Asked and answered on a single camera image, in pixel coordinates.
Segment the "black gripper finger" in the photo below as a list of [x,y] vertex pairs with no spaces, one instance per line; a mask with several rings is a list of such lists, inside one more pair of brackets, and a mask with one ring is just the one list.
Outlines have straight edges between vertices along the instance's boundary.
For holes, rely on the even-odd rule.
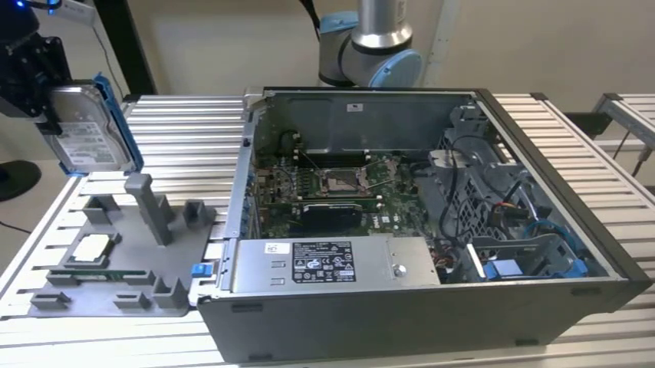
[[46,85],[49,87],[64,85],[72,80],[72,75],[65,58],[64,45],[58,37],[44,38],[42,57]]
[[60,119],[46,85],[42,45],[32,50],[1,53],[1,114],[33,120],[44,135],[60,135]]

